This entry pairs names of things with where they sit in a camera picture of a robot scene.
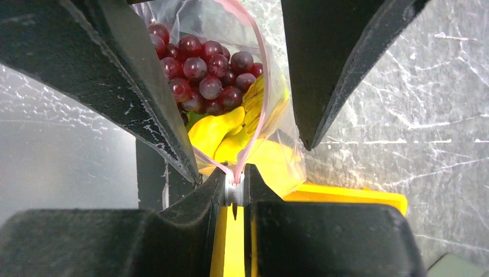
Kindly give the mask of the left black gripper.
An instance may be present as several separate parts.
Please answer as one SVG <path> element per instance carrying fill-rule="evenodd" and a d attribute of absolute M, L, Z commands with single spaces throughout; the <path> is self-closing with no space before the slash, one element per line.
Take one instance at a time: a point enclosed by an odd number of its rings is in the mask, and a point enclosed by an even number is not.
<path fill-rule="evenodd" d="M 194 184 L 183 178 L 154 149 L 136 141 L 138 207 L 162 211 L 188 195 Z"/>

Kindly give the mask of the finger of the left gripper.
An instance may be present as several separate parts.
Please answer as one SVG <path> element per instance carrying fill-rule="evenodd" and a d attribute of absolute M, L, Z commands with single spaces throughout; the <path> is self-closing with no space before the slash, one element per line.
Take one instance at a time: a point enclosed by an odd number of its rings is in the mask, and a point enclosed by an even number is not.
<path fill-rule="evenodd" d="M 2 1 L 1 63 L 91 108 L 198 183 L 195 156 L 132 1 Z"/>
<path fill-rule="evenodd" d="M 305 149 L 339 111 L 425 0 L 282 1 L 292 103 Z"/>

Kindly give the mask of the yellow banana bunch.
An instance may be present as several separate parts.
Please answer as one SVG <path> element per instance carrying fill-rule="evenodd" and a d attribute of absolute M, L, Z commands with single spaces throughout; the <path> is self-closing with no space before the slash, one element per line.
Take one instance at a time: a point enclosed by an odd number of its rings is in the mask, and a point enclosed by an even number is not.
<path fill-rule="evenodd" d="M 265 183 L 279 196 L 306 180 L 302 145 L 292 114 L 285 78 L 270 88 L 259 77 L 241 107 L 224 115 L 190 113 L 187 131 L 196 151 L 199 172 L 209 176 L 218 163 L 233 171 L 240 162 L 256 165 Z"/>

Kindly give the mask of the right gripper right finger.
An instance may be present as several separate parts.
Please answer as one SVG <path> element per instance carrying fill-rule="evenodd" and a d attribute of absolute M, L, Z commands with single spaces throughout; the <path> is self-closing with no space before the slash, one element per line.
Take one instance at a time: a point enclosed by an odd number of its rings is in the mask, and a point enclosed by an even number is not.
<path fill-rule="evenodd" d="M 383 204 L 282 200 L 244 170 L 246 276 L 425 276 L 407 220 Z"/>

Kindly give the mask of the dark red grapes bunch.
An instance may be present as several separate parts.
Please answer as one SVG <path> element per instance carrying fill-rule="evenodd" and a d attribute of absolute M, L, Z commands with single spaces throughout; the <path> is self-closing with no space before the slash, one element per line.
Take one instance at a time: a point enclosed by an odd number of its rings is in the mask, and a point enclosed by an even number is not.
<path fill-rule="evenodd" d="M 182 114 L 222 115 L 241 106 L 264 73 L 263 65 L 246 51 L 231 54 L 214 40 L 185 35 L 173 44 L 168 28 L 148 27 L 161 68 Z"/>

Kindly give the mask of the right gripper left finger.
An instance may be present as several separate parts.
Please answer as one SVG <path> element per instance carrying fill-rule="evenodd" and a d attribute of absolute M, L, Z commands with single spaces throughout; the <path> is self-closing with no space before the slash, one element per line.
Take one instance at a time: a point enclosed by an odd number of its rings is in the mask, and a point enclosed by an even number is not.
<path fill-rule="evenodd" d="M 30 209 L 1 227 L 2 276 L 216 276 L 225 175 L 164 211 Z"/>

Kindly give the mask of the clear pink zip top bag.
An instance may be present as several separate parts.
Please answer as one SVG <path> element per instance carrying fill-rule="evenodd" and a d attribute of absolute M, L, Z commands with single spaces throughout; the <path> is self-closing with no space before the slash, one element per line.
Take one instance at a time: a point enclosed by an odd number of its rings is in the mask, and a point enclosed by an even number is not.
<path fill-rule="evenodd" d="M 200 174 L 227 185 L 253 164 L 277 195 L 306 180 L 284 72 L 239 1 L 150 1 L 133 6 L 167 47 L 161 65 L 183 111 Z"/>

